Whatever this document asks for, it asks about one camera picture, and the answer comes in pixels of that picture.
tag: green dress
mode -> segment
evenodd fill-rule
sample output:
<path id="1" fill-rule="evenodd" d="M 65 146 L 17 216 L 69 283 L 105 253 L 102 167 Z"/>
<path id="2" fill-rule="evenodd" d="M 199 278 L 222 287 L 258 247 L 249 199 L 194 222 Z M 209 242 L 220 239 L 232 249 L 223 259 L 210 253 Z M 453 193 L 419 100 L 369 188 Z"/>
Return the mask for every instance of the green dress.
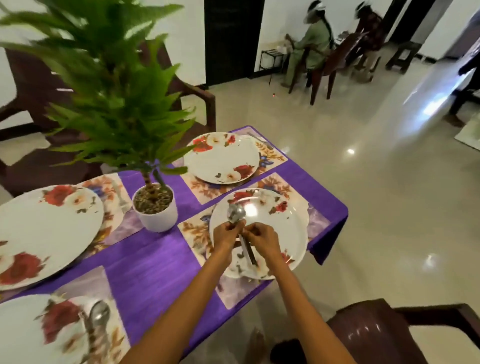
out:
<path id="1" fill-rule="evenodd" d="M 307 33 L 303 39 L 299 42 L 295 42 L 293 45 L 293 52 L 290 54 L 290 61 L 288 63 L 287 75 L 285 76 L 285 83 L 292 84 L 293 76 L 295 74 L 295 68 L 301 61 L 305 46 L 309 44 L 316 45 L 319 51 L 325 51 L 329 49 L 330 44 L 330 32 L 323 20 L 319 20 L 314 24 L 311 24 L 307 30 Z M 307 68 L 313 69 L 321 66 L 325 62 L 325 56 L 318 52 L 310 52 L 307 57 Z"/>

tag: glossy beige floor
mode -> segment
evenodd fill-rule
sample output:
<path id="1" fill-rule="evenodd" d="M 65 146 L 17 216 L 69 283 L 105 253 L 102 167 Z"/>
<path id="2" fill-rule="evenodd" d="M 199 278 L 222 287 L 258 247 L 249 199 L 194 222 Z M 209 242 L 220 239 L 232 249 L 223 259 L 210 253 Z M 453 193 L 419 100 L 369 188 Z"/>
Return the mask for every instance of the glossy beige floor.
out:
<path id="1" fill-rule="evenodd" d="M 332 99 L 321 88 L 313 107 L 300 87 L 288 95 L 279 76 L 271 86 L 264 77 L 212 88 L 219 130 L 253 125 L 349 207 L 326 263 L 307 255 L 295 271 L 325 319 L 379 297 L 392 306 L 466 302 L 480 313 L 480 153 L 441 120 L 458 67 L 416 62 L 406 75 L 381 67 L 367 85 L 339 75 Z M 33 143 L 42 140 L 0 143 L 0 158 L 13 162 Z M 269 340 L 295 335 L 275 283 L 183 362 L 241 363 L 254 327 Z M 430 363 L 480 363 L 456 329 L 412 333 Z"/>

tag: purple tablecloth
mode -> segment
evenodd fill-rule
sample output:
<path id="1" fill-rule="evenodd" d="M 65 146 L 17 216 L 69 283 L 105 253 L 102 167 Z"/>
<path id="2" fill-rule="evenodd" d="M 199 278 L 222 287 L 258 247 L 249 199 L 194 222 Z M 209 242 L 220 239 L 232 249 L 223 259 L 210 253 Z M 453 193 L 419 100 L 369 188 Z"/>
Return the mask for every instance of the purple tablecloth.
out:
<path id="1" fill-rule="evenodd" d="M 308 245 L 317 262 L 322 264 L 347 220 L 347 207 L 291 159 L 252 182 L 274 172 L 332 222 Z M 119 175 L 130 196 L 144 183 L 139 172 L 127 171 Z M 165 176 L 165 182 L 174 190 L 179 212 L 178 221 L 186 220 L 223 198 L 219 196 L 208 204 L 201 205 L 180 176 Z M 200 270 L 200 265 L 177 227 L 161 234 L 143 229 L 73 268 L 51 277 L 43 284 L 22 292 L 21 295 L 54 292 L 97 266 L 105 267 L 132 345 L 138 342 Z M 214 294 L 195 329 L 186 353 L 235 315 L 267 285 L 268 282 L 260 285 L 231 310 L 227 310 L 220 298 Z"/>

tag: white plant pot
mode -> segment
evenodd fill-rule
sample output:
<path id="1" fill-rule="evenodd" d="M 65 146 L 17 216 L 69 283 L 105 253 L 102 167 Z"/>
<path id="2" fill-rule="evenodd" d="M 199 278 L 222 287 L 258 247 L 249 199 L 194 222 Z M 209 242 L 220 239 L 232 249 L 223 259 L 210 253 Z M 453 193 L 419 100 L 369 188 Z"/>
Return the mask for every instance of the white plant pot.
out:
<path id="1" fill-rule="evenodd" d="M 177 211 L 177 204 L 175 203 L 175 193 L 173 192 L 173 189 L 167 185 L 167 187 L 172 191 L 173 193 L 173 199 L 172 202 L 170 202 L 170 205 L 163 211 L 157 212 L 156 214 L 148 215 L 144 214 L 142 212 L 137 211 L 135 208 L 135 204 L 133 204 L 133 209 L 138 215 L 138 218 L 142 222 L 143 226 L 147 230 L 153 231 L 153 232 L 164 232 L 169 229 L 171 229 L 176 223 L 179 218 L 179 214 Z M 142 188 L 139 188 L 135 194 L 133 195 L 133 201 L 135 201 L 135 197 Z"/>

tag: placemat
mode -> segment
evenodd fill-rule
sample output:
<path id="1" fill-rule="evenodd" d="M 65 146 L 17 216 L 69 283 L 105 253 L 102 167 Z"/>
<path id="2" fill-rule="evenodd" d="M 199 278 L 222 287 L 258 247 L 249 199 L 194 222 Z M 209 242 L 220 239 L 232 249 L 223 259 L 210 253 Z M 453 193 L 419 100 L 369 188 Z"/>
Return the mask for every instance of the placemat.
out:
<path id="1" fill-rule="evenodd" d="M 123 322 L 112 296 L 110 284 L 103 267 L 97 267 L 84 275 L 65 284 L 54 292 L 55 295 L 71 300 L 83 306 L 88 314 L 99 300 L 110 306 L 110 319 L 107 332 L 94 331 L 95 344 L 89 354 L 88 364 L 117 364 L 130 349 L 130 343 L 123 327 Z"/>
<path id="2" fill-rule="evenodd" d="M 325 230 L 330 221 L 327 220 L 318 210 L 311 206 L 308 201 L 295 189 L 285 182 L 277 173 L 253 183 L 247 187 L 265 188 L 282 194 L 298 210 L 300 219 L 304 221 L 309 241 Z M 201 266 L 210 256 L 212 241 L 210 240 L 209 223 L 215 206 L 211 206 L 197 215 L 178 224 L 183 237 L 190 246 L 193 254 Z M 227 269 L 236 270 L 235 266 Z M 262 281 L 241 277 L 240 279 L 222 276 L 217 285 L 216 292 L 225 307 L 230 310 L 235 307 L 243 298 L 253 291 Z"/>
<path id="3" fill-rule="evenodd" d="M 185 173 L 181 175 L 187 186 L 191 189 L 192 193 L 202 205 L 222 194 L 226 194 L 228 191 L 237 188 L 238 186 L 249 183 L 252 178 L 257 177 L 288 160 L 286 156 L 284 156 L 278 149 L 270 145 L 268 142 L 261 142 L 249 135 L 253 134 L 260 140 L 264 140 L 264 137 L 250 126 L 246 126 L 245 128 L 239 129 L 233 133 L 236 135 L 244 135 L 248 138 L 251 138 L 255 142 L 260 153 L 259 167 L 248 180 L 236 184 L 208 183 L 198 179 L 191 173 Z M 173 165 L 175 167 L 183 166 L 183 158 L 173 162 Z"/>
<path id="4" fill-rule="evenodd" d="M 79 183 L 78 186 L 89 188 L 100 197 L 104 207 L 104 215 L 98 234 L 72 264 L 88 258 L 143 229 L 140 219 L 132 209 L 132 200 L 125 187 L 123 187 L 118 173 L 105 174 Z M 27 288 L 0 291 L 0 302 Z"/>

